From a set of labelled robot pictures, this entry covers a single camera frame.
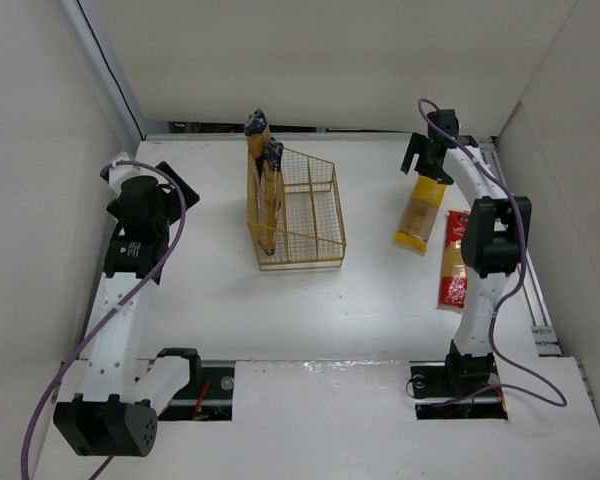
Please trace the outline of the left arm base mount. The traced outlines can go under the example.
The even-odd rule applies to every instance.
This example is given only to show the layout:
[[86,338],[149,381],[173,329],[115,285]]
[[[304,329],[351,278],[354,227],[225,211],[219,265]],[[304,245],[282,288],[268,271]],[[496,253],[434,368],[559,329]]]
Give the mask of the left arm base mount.
[[158,416],[160,422],[231,421],[235,363],[204,363],[200,384],[179,390]]

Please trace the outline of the black label spaghetti bag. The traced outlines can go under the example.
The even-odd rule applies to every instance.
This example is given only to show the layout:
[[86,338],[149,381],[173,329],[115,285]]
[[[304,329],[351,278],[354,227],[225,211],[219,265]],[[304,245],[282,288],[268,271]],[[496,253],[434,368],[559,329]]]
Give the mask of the black label spaghetti bag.
[[274,191],[272,174],[265,161],[265,147],[271,138],[269,124],[262,109],[258,108],[250,114],[244,124],[244,134],[247,138],[248,153],[256,166],[258,186],[256,188],[256,207],[260,210],[262,200],[268,200]]

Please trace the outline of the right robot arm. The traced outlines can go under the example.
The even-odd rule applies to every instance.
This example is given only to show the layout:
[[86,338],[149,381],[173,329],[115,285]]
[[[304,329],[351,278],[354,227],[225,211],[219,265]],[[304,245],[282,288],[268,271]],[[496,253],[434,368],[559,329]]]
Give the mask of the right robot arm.
[[459,327],[441,365],[411,367],[418,399],[465,401],[485,393],[495,375],[495,319],[514,272],[523,272],[531,202],[513,195],[491,172],[477,144],[460,137],[452,109],[423,115],[426,134],[412,135],[401,169],[439,185],[456,185],[470,205],[461,241],[467,292]]

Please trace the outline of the blue label spaghetti bag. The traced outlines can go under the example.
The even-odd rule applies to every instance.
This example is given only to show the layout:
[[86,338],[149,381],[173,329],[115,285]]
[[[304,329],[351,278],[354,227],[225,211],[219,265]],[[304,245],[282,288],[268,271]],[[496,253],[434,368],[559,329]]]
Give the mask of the blue label spaghetti bag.
[[281,206],[282,142],[270,138],[265,142],[259,189],[259,243],[267,256],[276,250],[277,219]]

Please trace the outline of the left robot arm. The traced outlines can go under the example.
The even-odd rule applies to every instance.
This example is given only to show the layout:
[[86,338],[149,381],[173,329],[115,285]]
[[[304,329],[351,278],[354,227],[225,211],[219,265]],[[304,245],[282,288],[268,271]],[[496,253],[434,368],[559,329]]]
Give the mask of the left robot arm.
[[165,162],[152,167],[126,158],[103,169],[116,197],[96,312],[104,317],[85,336],[88,366],[74,398],[57,403],[53,423],[83,457],[145,457],[157,437],[158,417],[181,392],[202,383],[192,347],[162,349],[143,376],[136,361],[143,328],[163,268],[199,195]]

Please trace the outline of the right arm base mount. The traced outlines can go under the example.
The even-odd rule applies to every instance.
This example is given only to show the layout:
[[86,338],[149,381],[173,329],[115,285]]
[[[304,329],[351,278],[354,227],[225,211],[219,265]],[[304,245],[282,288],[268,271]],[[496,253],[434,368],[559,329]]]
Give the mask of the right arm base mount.
[[502,391],[487,389],[498,383],[493,370],[486,377],[469,377],[453,385],[442,363],[419,362],[410,364],[405,390],[415,402],[418,420],[507,420]]

